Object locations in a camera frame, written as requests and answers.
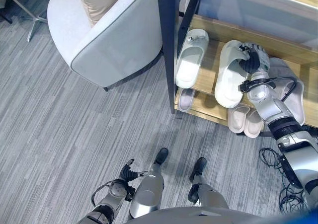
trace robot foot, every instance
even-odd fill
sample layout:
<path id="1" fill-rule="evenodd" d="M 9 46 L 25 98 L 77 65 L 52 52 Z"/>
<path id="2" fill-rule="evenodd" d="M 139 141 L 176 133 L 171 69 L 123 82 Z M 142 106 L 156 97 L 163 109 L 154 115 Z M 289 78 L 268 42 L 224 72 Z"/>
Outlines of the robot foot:
<path id="1" fill-rule="evenodd" d="M 156 156 L 154 163 L 162 165 L 164 163 L 164 161 L 166 160 L 166 158 L 168 157 L 168 154 L 169 154 L 169 151 L 167 148 L 160 149 L 160 151 L 158 152 L 158 154 Z"/>
<path id="2" fill-rule="evenodd" d="M 195 175 L 202 175 L 202 172 L 206 165 L 207 165 L 207 160 L 205 157 L 201 157 L 195 162 L 193 171 L 189 177 L 189 180 L 191 183 L 193 182 Z"/>

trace metal frame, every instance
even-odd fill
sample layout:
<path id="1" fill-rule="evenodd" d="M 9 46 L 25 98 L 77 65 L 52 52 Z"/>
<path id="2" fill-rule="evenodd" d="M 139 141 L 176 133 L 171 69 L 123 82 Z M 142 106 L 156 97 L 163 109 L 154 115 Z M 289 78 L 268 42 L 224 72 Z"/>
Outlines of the metal frame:
<path id="1" fill-rule="evenodd" d="M 24 17 L 24 19 L 29 19 L 29 20 L 32 20 L 33 21 L 33 24 L 32 24 L 32 27 L 31 27 L 31 30 L 28 34 L 28 38 L 27 38 L 27 41 L 30 42 L 31 41 L 31 38 L 35 32 L 35 29 L 37 27 L 37 24 L 38 22 L 41 22 L 41 23 L 48 23 L 48 20 L 47 19 L 44 19 L 40 16 L 36 16 L 35 14 L 33 14 L 28 8 L 26 8 L 19 0 L 13 0 L 19 7 L 21 7 L 21 9 L 23 9 L 31 18 L 28 18 L 28 17 Z"/>
<path id="2" fill-rule="evenodd" d="M 173 114 L 177 88 L 175 86 L 175 70 L 186 33 L 194 13 L 197 12 L 200 0 L 190 0 L 187 10 L 179 25 L 180 0 L 158 0 L 160 24 L 165 61 L 165 73 L 168 85 L 170 111 Z"/>

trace white slipper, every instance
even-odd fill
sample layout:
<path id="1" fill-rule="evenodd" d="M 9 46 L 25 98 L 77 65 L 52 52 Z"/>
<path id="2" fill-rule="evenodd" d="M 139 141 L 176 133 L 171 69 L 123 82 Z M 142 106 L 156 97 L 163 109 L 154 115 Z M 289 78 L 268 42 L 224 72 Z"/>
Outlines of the white slipper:
<path id="1" fill-rule="evenodd" d="M 236 107 L 243 97 L 238 86 L 247 78 L 239 65 L 240 60 L 248 60 L 249 55 L 239 48 L 242 43 L 237 40 L 227 42 L 222 48 L 220 55 L 220 67 L 217 83 L 215 86 L 215 98 L 217 102 L 227 108 Z"/>
<path id="2" fill-rule="evenodd" d="M 176 85 L 178 87 L 190 88 L 194 85 L 208 44 L 209 35 L 205 30 L 188 31 L 177 62 Z"/>
<path id="3" fill-rule="evenodd" d="M 178 110 L 188 112 L 191 108 L 195 90 L 193 89 L 182 89 L 178 102 Z"/>
<path id="4" fill-rule="evenodd" d="M 248 112 L 249 107 L 243 105 L 229 109 L 228 126 L 232 132 L 241 133 L 244 130 Z"/>
<path id="5" fill-rule="evenodd" d="M 284 101 L 287 108 L 292 112 L 296 121 L 303 125 L 305 123 L 305 111 L 303 105 L 304 83 L 294 74 L 289 66 L 279 58 L 270 58 L 269 77 L 277 76 L 292 76 L 297 79 L 297 85 L 293 92 Z M 282 99 L 289 91 L 293 81 L 291 80 L 278 80 L 275 81 L 275 91 L 278 95 L 278 99 Z"/>
<path id="6" fill-rule="evenodd" d="M 264 122 L 255 109 L 250 109 L 246 115 L 244 133 L 247 137 L 256 138 L 264 127 Z"/>

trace striped carpet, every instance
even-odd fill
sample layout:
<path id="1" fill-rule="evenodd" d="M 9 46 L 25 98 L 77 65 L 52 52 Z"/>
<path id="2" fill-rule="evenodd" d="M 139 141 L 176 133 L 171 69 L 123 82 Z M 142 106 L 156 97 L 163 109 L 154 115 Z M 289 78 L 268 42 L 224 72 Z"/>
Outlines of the striped carpet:
<path id="1" fill-rule="evenodd" d="M 23 0 L 40 12 L 48 0 Z M 0 20 L 0 223 L 76 223 L 92 208 L 92 192 L 133 169 L 150 166 L 157 151 L 170 151 L 162 172 L 162 208 L 190 206 L 188 175 L 195 160 L 208 160 L 204 176 L 231 209 L 259 216 L 279 214 L 278 171 L 258 159 L 271 138 L 238 137 L 227 127 L 171 114 L 164 60 L 109 92 L 71 72 L 41 24 L 26 42 L 31 22 L 13 3 Z M 140 180 L 135 180 L 136 187 Z M 100 200 L 106 191 L 96 196 Z M 124 203 L 115 223 L 124 223 Z"/>

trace white armchair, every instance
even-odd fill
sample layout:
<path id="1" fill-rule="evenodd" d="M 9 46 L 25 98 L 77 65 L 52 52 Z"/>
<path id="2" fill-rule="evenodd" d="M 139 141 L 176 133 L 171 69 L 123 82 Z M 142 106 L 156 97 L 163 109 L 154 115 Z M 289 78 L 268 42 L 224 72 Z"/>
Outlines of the white armchair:
<path id="1" fill-rule="evenodd" d="M 118 0 L 93 27 L 81 0 L 50 0 L 48 24 L 70 68 L 101 87 L 149 64 L 162 46 L 158 0 Z"/>

